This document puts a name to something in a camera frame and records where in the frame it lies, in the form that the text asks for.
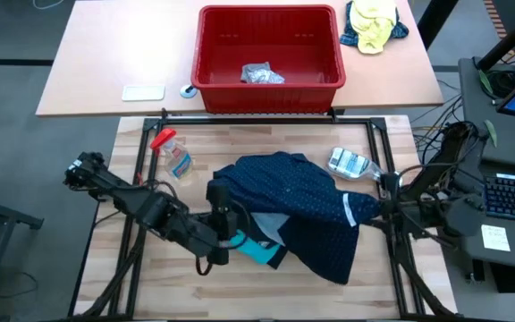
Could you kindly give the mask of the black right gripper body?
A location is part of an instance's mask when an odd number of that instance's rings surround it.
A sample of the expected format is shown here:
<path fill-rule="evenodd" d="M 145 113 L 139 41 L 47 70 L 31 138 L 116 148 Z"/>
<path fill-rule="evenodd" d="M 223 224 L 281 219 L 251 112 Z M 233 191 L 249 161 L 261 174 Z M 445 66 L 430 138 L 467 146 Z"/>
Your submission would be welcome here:
<path fill-rule="evenodd" d="M 415 215 L 419 214 L 419 204 L 417 201 L 398 201 L 385 199 L 378 202 L 376 216 L 381 216 L 384 220 L 393 220 L 396 217 L 403 217 L 414 225 L 418 225 Z"/>

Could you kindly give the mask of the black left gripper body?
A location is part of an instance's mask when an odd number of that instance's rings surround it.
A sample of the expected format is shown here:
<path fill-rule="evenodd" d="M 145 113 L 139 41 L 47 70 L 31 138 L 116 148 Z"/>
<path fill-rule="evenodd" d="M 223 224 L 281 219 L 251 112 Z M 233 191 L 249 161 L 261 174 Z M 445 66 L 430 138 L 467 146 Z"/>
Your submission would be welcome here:
<path fill-rule="evenodd" d="M 210 251 L 205 255 L 207 266 L 227 265 L 229 251 L 236 248 L 231 239 L 237 235 L 239 215 L 231 208 L 219 208 L 209 213 L 193 213 L 190 217 L 206 228 L 194 236 L 210 247 Z"/>

